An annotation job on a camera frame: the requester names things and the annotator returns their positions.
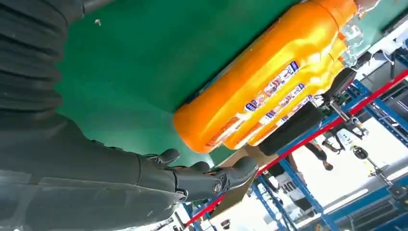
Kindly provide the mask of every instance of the red rope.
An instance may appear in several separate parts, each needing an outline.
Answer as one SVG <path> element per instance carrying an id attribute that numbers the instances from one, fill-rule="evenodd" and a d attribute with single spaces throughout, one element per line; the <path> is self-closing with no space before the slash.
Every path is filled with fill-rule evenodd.
<path id="1" fill-rule="evenodd" d="M 213 201 L 210 205 L 208 205 L 206 208 L 204 208 L 203 210 L 201 210 L 199 213 L 197 213 L 196 215 L 194 215 L 189 221 L 187 221 L 186 226 L 191 225 L 193 222 L 195 222 L 196 220 L 198 220 L 200 217 L 204 216 L 205 213 L 207 212 L 211 212 L 214 207 L 216 205 L 218 205 L 222 199 L 224 199 L 225 194 L 220 196 L 219 198 L 217 198 L 215 201 Z"/>
<path id="2" fill-rule="evenodd" d="M 373 100 L 377 99 L 380 95 L 384 94 L 387 90 L 389 90 L 390 88 L 393 88 L 395 85 L 397 85 L 399 82 L 401 82 L 403 79 L 405 79 L 406 77 L 408 77 L 408 70 L 402 72 L 401 74 L 399 74 L 397 77 L 395 77 L 392 81 L 386 83 L 383 87 L 381 87 L 380 89 L 378 89 L 376 92 L 374 92 L 373 94 L 371 94 L 369 97 L 367 97 L 366 99 L 364 99 L 361 103 L 359 103 L 357 106 L 355 106 L 353 109 L 351 109 L 349 111 L 349 113 L 351 115 L 356 114 L 357 112 L 359 112 L 360 110 L 362 110 L 367 104 L 371 103 Z M 313 135 L 309 136 L 308 138 L 304 139 L 303 141 L 299 142 L 298 144 L 294 145 L 293 147 L 291 147 L 289 150 L 287 150 L 285 153 L 283 153 L 282 155 L 280 155 L 278 158 L 276 158 L 275 160 L 273 160 L 272 162 L 270 162 L 269 164 L 267 164 L 265 167 L 263 167 L 261 170 L 258 171 L 258 175 L 261 174 L 262 172 L 264 172 L 265 170 L 267 170 L 268 168 L 274 166 L 275 164 L 277 164 L 279 161 L 283 160 L 285 157 L 287 157 L 289 154 L 291 154 L 293 151 L 295 151 L 296 149 L 298 149 L 299 147 L 307 144 L 309 141 L 313 140 L 314 138 L 316 138 L 317 136 L 323 134 L 324 132 L 330 130 L 331 128 L 339 125 L 343 120 L 341 118 L 337 118 L 335 119 L 333 122 L 329 123 L 327 126 L 321 128 L 320 130 L 316 131 Z M 192 224 L 194 221 L 196 221 L 197 219 L 199 219 L 200 217 L 202 217 L 206 212 L 211 211 L 216 205 L 218 205 L 218 203 L 220 203 L 222 201 L 222 199 L 224 199 L 223 195 L 222 197 L 218 198 L 217 200 L 215 200 L 213 203 L 211 203 L 210 205 L 208 205 L 208 207 L 206 207 L 203 211 L 201 211 L 200 213 L 196 214 L 194 217 L 192 217 L 187 223 L 186 225 L 190 225 Z"/>

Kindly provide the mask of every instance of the mechanical part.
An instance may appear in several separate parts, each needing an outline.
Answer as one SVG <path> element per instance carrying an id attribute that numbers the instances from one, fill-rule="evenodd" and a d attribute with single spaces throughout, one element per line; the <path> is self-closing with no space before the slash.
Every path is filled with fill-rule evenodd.
<path id="1" fill-rule="evenodd" d="M 341 107 L 337 104 L 335 99 L 331 99 L 330 100 L 330 106 L 333 108 L 333 110 L 339 114 L 339 116 L 346 122 L 346 123 L 352 123 L 354 124 L 358 130 L 360 130 L 361 134 L 364 135 L 368 135 L 368 130 L 365 129 L 362 125 L 362 123 L 360 122 L 360 120 L 357 117 L 350 117 L 347 113 L 345 113 Z"/>
<path id="2" fill-rule="evenodd" d="M 351 117 L 351 122 L 358 128 L 358 130 L 360 130 L 362 136 L 367 136 L 369 134 L 369 131 L 363 127 L 363 124 L 357 117 Z"/>
<path id="3" fill-rule="evenodd" d="M 160 155 L 157 154 L 148 154 L 144 155 L 145 158 L 161 165 L 169 165 L 176 161 L 178 158 L 180 158 L 180 153 L 174 149 L 170 148 L 165 150 L 163 153 Z"/>
<path id="4" fill-rule="evenodd" d="M 256 161 L 245 156 L 232 167 L 216 168 L 203 174 L 189 167 L 175 168 L 177 191 L 184 193 L 185 201 L 197 201 L 235 189 L 245 184 L 258 171 Z"/>
<path id="5" fill-rule="evenodd" d="M 335 99 L 330 100 L 330 106 L 344 121 L 350 121 L 351 118 L 340 108 Z"/>
<path id="6" fill-rule="evenodd" d="M 393 198 L 398 202 L 397 207 L 408 210 L 408 190 L 400 185 L 392 185 L 387 189 Z"/>
<path id="7" fill-rule="evenodd" d="M 352 146 L 350 150 L 353 152 L 353 154 L 360 160 L 365 160 L 368 158 L 369 154 L 366 150 L 364 150 L 362 147 L 359 146 Z"/>
<path id="8" fill-rule="evenodd" d="M 197 162 L 194 165 L 192 165 L 190 168 L 197 172 L 202 172 L 202 173 L 206 173 L 210 171 L 210 166 L 208 165 L 207 162 L 204 162 L 204 161 Z"/>

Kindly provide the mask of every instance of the green surface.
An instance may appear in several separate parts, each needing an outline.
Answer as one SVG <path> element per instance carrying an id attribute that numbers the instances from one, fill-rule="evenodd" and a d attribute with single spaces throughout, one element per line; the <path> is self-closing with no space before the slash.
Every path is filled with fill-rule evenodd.
<path id="1" fill-rule="evenodd" d="M 109 146 L 141 154 L 173 147 L 182 154 L 178 165 L 211 163 L 211 157 L 219 163 L 233 151 L 193 153 L 176 134 L 172 114 L 296 2 L 117 0 L 70 29 L 57 86 L 64 96 L 60 112 Z M 376 16 L 364 20 L 377 29 L 386 24 Z"/>

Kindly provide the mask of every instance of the robotic hand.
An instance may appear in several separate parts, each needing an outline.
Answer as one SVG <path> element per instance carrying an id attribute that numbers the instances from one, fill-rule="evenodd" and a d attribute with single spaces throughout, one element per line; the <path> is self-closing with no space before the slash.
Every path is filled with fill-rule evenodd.
<path id="1" fill-rule="evenodd" d="M 249 157 L 228 168 L 169 167 L 89 141 L 56 114 L 56 64 L 68 27 L 111 0 L 0 0 L 0 231 L 118 230 L 171 216 L 178 203 L 246 183 Z"/>

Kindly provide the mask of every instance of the orange bottle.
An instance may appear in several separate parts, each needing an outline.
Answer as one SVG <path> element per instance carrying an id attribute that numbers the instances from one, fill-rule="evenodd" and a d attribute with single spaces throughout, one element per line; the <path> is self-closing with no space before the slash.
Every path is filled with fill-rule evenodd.
<path id="1" fill-rule="evenodd" d="M 298 69 L 321 61 L 339 28 L 357 11 L 354 0 L 310 0 L 293 6 L 248 47 L 222 76 L 174 116 L 192 150 L 219 146 L 289 81 Z"/>
<path id="2" fill-rule="evenodd" d="M 224 141 L 224 145 L 229 149 L 243 147 L 264 126 L 269 123 L 274 124 L 273 121 L 276 123 L 278 118 L 285 118 L 304 98 L 313 96 L 317 91 L 322 91 L 327 88 L 326 86 L 330 86 L 332 82 L 327 75 L 334 63 L 333 56 L 339 57 L 346 49 L 344 41 L 336 39 L 330 54 L 326 55 L 320 63 L 301 69 L 295 78 L 285 84 L 284 89 L 245 121 L 238 131 L 232 133 Z"/>
<path id="3" fill-rule="evenodd" d="M 329 90 L 331 87 L 334 78 L 344 69 L 344 65 L 340 60 L 336 60 L 334 64 L 331 67 L 330 71 L 327 71 L 325 74 L 323 74 L 322 79 L 326 79 L 325 81 L 330 82 L 329 85 L 326 85 L 324 88 L 317 89 L 315 92 L 316 94 L 322 94 L 325 93 L 326 91 Z M 300 108 L 302 108 L 307 102 L 309 102 L 312 99 L 312 94 L 306 95 L 303 100 L 301 100 L 298 104 L 293 103 L 294 107 L 292 108 L 292 111 L 288 111 L 285 113 L 282 113 L 284 116 L 280 116 L 268 125 L 264 126 L 261 130 L 259 130 L 258 133 L 256 133 L 249 141 L 248 144 L 251 146 L 257 146 L 259 145 L 264 139 L 266 139 L 270 134 L 272 134 L 276 129 L 278 129 L 280 126 L 282 126 L 290 117 L 292 117 Z"/>

